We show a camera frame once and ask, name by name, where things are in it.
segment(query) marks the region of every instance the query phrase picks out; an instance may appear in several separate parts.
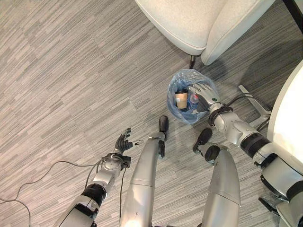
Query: gray carpet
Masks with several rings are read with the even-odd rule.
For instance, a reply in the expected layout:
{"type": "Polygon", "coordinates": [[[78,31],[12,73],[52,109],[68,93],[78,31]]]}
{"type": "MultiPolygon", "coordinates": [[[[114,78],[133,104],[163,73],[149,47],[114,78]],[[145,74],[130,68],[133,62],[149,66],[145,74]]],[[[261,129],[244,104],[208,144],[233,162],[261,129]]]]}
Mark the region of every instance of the gray carpet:
{"type": "MultiPolygon", "coordinates": [[[[302,34],[281,0],[218,60],[195,69],[217,85],[222,100],[243,84],[273,105],[302,59],[302,34]]],[[[195,227],[202,219],[213,168],[191,150],[202,119],[175,120],[166,107],[173,74],[189,56],[170,43],[136,3],[123,0],[0,1],[0,197],[14,198],[19,186],[41,177],[64,159],[95,163],[113,150],[124,128],[132,140],[157,130],[160,115],[170,120],[166,157],[158,161],[154,225],[195,227]]],[[[247,100],[233,105],[248,122],[257,113],[247,100]]],[[[223,135],[212,141],[230,147],[240,178],[240,227],[275,227],[278,219],[258,201],[267,193],[251,159],[223,135]]],[[[126,152],[123,200],[143,146],[126,152]]],[[[58,164],[42,181],[25,186],[20,201],[31,210],[33,227],[49,227],[79,195],[88,168],[58,164]]],[[[96,219],[118,226],[121,175],[96,219]]],[[[26,227],[27,210],[0,205],[2,227],[26,227]]]]}

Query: clear plastic bag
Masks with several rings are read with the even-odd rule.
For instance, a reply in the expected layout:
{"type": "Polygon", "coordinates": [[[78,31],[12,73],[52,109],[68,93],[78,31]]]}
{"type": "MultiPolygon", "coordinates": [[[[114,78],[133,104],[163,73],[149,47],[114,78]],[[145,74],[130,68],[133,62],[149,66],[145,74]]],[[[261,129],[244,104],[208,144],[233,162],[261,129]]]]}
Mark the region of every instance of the clear plastic bag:
{"type": "Polygon", "coordinates": [[[186,124],[194,124],[199,121],[201,117],[207,114],[207,111],[193,114],[193,111],[197,108],[197,104],[194,104],[190,101],[190,91],[188,91],[187,96],[187,110],[181,111],[176,106],[175,92],[178,90],[186,89],[190,84],[194,83],[207,84],[212,89],[217,91],[214,83],[208,77],[202,75],[196,70],[180,70],[177,72],[170,81],[167,90],[167,107],[169,111],[179,121],[186,124]]]}

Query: white armchair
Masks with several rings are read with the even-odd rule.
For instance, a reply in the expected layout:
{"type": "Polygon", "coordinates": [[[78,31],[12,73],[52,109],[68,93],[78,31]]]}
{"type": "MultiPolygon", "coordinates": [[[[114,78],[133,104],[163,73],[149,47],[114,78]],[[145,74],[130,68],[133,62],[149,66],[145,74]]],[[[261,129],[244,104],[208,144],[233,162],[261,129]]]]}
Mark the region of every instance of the white armchair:
{"type": "Polygon", "coordinates": [[[275,0],[135,0],[147,18],[178,48],[211,64],[275,0]]]}

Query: cable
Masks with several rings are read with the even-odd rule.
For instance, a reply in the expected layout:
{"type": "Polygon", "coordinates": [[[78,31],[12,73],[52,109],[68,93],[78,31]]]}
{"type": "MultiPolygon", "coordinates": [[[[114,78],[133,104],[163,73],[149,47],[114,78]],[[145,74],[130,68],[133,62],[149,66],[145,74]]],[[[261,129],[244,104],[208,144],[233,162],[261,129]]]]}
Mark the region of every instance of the cable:
{"type": "Polygon", "coordinates": [[[5,200],[5,199],[2,199],[2,198],[0,198],[0,200],[5,201],[5,202],[2,202],[0,204],[6,203],[6,202],[18,202],[18,203],[21,203],[27,209],[27,211],[28,211],[28,227],[30,227],[31,214],[30,214],[30,211],[29,211],[29,208],[27,207],[27,205],[25,205],[23,202],[21,202],[19,200],[5,200]]]}
{"type": "Polygon", "coordinates": [[[266,106],[266,108],[268,110],[272,110],[271,107],[269,107],[262,99],[260,98],[257,98],[257,97],[254,97],[254,96],[247,96],[246,94],[248,93],[244,93],[244,95],[241,95],[241,96],[238,96],[238,97],[235,97],[232,101],[230,101],[226,106],[230,106],[231,104],[233,104],[235,101],[237,101],[238,99],[241,99],[241,98],[252,98],[252,99],[256,99],[257,101],[261,102],[264,106],[266,106]]]}
{"type": "Polygon", "coordinates": [[[34,181],[34,182],[24,183],[23,185],[21,185],[20,188],[19,188],[19,190],[18,190],[18,192],[17,192],[17,195],[16,195],[16,197],[15,197],[14,199],[12,199],[12,200],[7,200],[7,199],[4,199],[4,198],[0,198],[0,200],[3,201],[3,202],[0,203],[0,205],[1,205],[1,204],[4,204],[4,203],[7,203],[7,202],[14,202],[14,201],[15,201],[15,202],[18,202],[18,203],[21,203],[21,204],[27,209],[27,211],[28,211],[28,227],[30,227],[31,213],[30,213],[30,210],[29,210],[29,208],[28,208],[28,206],[27,206],[26,204],[24,204],[23,202],[17,200],[17,198],[18,198],[18,196],[19,196],[19,193],[20,193],[20,191],[21,191],[21,189],[22,189],[23,186],[25,186],[25,185],[27,185],[27,184],[37,183],[38,181],[41,181],[41,180],[42,180],[42,179],[51,171],[51,169],[54,167],[54,165],[56,165],[56,164],[58,164],[58,163],[60,163],[60,162],[67,163],[67,164],[70,164],[70,165],[73,165],[73,166],[76,166],[76,167],[89,167],[89,166],[95,167],[96,164],[97,164],[97,163],[96,163],[96,164],[92,164],[92,165],[78,165],[78,164],[75,164],[75,163],[72,163],[72,162],[68,162],[68,161],[63,161],[63,160],[57,161],[57,162],[55,162],[54,164],[52,164],[52,166],[48,169],[48,171],[47,171],[42,177],[40,177],[38,180],[36,180],[36,181],[34,181]]]}
{"type": "Polygon", "coordinates": [[[122,207],[122,187],[123,187],[123,179],[124,179],[124,174],[125,174],[125,172],[126,172],[126,168],[124,168],[124,172],[123,172],[123,175],[122,175],[122,180],[121,180],[121,188],[120,188],[120,206],[119,206],[119,213],[120,213],[120,215],[119,215],[119,221],[121,220],[121,211],[122,211],[122,209],[121,209],[121,207],[122,207]]]}
{"type": "Polygon", "coordinates": [[[56,164],[58,164],[60,162],[64,162],[64,163],[67,163],[67,164],[70,164],[70,165],[73,165],[73,166],[77,166],[77,167],[89,167],[89,166],[95,166],[96,165],[96,164],[94,164],[94,165],[78,165],[78,164],[75,164],[75,163],[72,163],[72,162],[68,162],[68,161],[62,161],[62,160],[61,161],[57,161],[54,164],[52,164],[52,166],[49,168],[49,170],[41,178],[39,178],[38,180],[36,180],[34,182],[24,183],[23,185],[21,185],[20,188],[19,188],[19,190],[18,190],[18,192],[17,192],[17,196],[14,199],[8,200],[8,201],[15,201],[18,198],[19,193],[20,193],[20,191],[21,191],[21,189],[22,189],[23,186],[25,186],[27,184],[37,183],[38,181],[41,181],[49,173],[49,171],[51,171],[51,169],[54,167],[54,165],[56,165],[56,164]]]}
{"type": "Polygon", "coordinates": [[[98,167],[99,167],[100,162],[102,162],[102,163],[101,163],[101,165],[102,165],[102,164],[103,164],[103,161],[104,161],[104,158],[101,158],[101,159],[100,159],[96,164],[94,164],[93,167],[90,169],[90,172],[89,172],[89,174],[88,174],[88,176],[87,176],[87,178],[86,178],[86,182],[85,182],[84,189],[86,189],[86,187],[87,187],[87,184],[88,184],[88,182],[89,182],[90,174],[91,174],[91,172],[94,170],[95,166],[98,166],[98,167]]]}
{"type": "Polygon", "coordinates": [[[261,125],[259,125],[259,127],[256,130],[261,131],[268,124],[269,119],[270,118],[268,117],[264,122],[261,123],[261,125]]]}
{"type": "MultiPolygon", "coordinates": [[[[251,95],[250,93],[244,93],[244,95],[240,95],[238,97],[235,97],[232,101],[230,101],[226,106],[230,106],[231,104],[233,104],[235,101],[241,99],[241,98],[252,98],[255,99],[259,102],[261,102],[268,110],[272,111],[272,107],[268,106],[266,102],[264,102],[262,99],[255,97],[253,95],[251,95]]],[[[256,129],[257,131],[262,130],[269,122],[270,117],[268,117],[264,122],[262,122],[259,127],[256,129]]]]}

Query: brown paper cup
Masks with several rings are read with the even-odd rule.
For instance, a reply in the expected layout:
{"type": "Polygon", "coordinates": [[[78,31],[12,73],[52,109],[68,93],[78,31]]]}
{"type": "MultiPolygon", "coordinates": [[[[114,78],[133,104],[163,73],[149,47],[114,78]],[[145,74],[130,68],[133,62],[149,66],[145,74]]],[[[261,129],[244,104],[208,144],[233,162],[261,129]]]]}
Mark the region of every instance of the brown paper cup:
{"type": "Polygon", "coordinates": [[[175,93],[178,109],[186,109],[187,107],[187,90],[179,90],[175,93]]]}

